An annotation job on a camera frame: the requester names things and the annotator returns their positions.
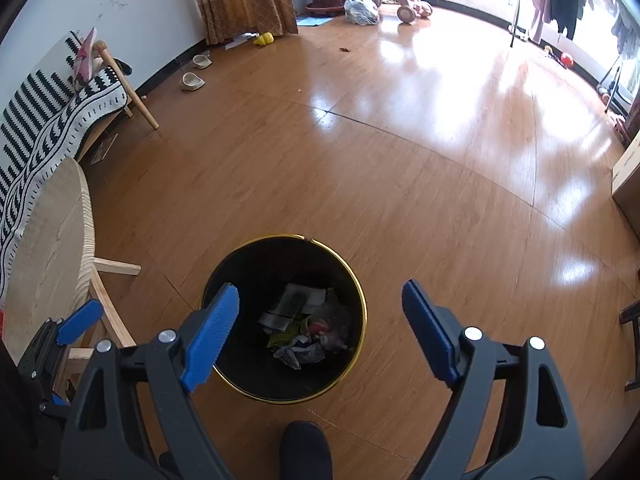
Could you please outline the white green torn package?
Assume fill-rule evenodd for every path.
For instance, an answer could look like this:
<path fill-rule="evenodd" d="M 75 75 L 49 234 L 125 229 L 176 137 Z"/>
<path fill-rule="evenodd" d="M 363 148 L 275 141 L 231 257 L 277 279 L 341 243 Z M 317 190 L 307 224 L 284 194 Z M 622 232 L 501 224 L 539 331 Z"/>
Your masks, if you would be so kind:
<path fill-rule="evenodd" d="M 259 324 L 270 333 L 285 332 L 299 314 L 314 314 L 326 302 L 326 290 L 287 284 L 274 308 L 267 310 Z"/>

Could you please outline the clear plastic bag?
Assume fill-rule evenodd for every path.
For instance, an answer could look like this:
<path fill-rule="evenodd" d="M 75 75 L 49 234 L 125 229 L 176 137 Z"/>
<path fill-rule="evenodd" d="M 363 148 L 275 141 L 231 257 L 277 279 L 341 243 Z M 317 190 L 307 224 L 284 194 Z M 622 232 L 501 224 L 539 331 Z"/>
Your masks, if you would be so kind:
<path fill-rule="evenodd" d="M 274 352 L 273 357 L 293 370 L 300 370 L 303 365 L 320 363 L 324 359 L 324 350 L 318 341 L 299 335 Z"/>

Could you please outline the black gold trash bin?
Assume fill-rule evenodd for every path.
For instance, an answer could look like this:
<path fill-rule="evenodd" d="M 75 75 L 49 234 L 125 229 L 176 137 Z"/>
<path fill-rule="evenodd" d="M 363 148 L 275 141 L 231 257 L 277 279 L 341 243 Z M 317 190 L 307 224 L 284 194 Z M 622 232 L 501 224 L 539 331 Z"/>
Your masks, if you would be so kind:
<path fill-rule="evenodd" d="M 224 285 L 239 313 L 215 364 L 233 390 L 269 404 L 322 396 L 355 366 L 368 311 L 356 274 L 332 248 L 299 234 L 258 237 L 217 264 L 209 306 Z"/>

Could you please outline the round wooden table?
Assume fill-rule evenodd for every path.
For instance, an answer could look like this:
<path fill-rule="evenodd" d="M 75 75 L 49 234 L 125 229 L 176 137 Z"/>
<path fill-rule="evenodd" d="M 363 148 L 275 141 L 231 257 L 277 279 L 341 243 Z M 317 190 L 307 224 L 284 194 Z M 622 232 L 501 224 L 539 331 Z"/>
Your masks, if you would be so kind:
<path fill-rule="evenodd" d="M 104 333 L 119 347 L 134 346 L 100 274 L 140 271 L 137 264 L 96 256 L 88 183 L 78 162 L 64 159 L 38 196 L 17 246 L 2 333 L 9 355 L 17 362 L 45 320 L 67 318 L 91 297 L 103 306 Z"/>

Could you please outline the black shoe tip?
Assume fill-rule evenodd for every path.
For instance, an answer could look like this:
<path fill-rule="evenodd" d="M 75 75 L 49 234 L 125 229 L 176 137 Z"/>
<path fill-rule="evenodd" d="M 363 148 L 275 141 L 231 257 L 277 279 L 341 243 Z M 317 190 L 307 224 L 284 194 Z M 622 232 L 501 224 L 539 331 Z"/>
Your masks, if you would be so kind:
<path fill-rule="evenodd" d="M 279 479 L 333 479 L 329 441 L 314 422 L 296 420 L 285 427 L 279 445 Z"/>

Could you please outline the black white striped sofa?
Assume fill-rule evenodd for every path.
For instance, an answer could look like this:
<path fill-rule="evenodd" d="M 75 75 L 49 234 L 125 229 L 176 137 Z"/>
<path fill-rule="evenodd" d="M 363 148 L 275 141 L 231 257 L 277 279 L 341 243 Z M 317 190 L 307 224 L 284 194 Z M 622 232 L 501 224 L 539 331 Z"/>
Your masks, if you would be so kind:
<path fill-rule="evenodd" d="M 80 89 L 74 32 L 60 39 L 27 75 L 1 113 L 1 295 L 6 296 L 17 246 L 47 180 L 77 155 L 91 127 L 127 104 L 111 67 Z"/>

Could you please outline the pink cartoon cushion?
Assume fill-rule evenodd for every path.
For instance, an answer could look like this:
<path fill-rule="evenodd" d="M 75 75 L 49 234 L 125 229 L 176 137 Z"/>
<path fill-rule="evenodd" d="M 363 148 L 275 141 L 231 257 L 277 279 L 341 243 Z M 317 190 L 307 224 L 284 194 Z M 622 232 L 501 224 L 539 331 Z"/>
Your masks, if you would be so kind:
<path fill-rule="evenodd" d="M 73 72 L 73 88 L 79 92 L 89 81 L 96 76 L 96 73 L 102 70 L 104 65 L 103 58 L 96 54 L 94 44 L 96 43 L 96 27 L 90 29 L 87 37 L 82 40 L 80 48 L 74 59 L 72 67 Z"/>

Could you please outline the beige slipper far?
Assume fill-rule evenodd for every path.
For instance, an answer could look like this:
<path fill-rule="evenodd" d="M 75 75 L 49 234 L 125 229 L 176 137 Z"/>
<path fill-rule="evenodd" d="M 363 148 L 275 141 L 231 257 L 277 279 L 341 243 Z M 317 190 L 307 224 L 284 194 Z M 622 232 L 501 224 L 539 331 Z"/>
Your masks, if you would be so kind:
<path fill-rule="evenodd" d="M 212 65 L 212 60 L 206 54 L 197 54 L 192 58 L 192 66 L 198 70 L 206 70 Z"/>

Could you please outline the yellow toy on floor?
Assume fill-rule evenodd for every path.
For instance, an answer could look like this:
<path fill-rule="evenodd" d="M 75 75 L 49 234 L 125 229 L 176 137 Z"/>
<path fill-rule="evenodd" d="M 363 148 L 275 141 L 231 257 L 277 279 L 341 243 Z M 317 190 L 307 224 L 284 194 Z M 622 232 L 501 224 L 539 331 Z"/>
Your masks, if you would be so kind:
<path fill-rule="evenodd" d="M 258 35 L 254 41 L 253 44 L 257 47 L 265 47 L 265 46 L 269 46 L 270 44 L 274 43 L 274 37 L 273 34 L 271 32 L 264 32 L 263 34 Z"/>

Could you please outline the silver plastic bag bundle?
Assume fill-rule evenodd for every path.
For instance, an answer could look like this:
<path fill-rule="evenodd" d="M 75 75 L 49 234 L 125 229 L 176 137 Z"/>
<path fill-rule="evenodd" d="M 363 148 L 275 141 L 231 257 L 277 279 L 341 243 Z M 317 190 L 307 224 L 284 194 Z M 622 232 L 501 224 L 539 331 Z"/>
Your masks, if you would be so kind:
<path fill-rule="evenodd" d="M 349 23 L 360 26 L 376 25 L 380 19 L 373 0 L 345 0 L 344 13 Z"/>

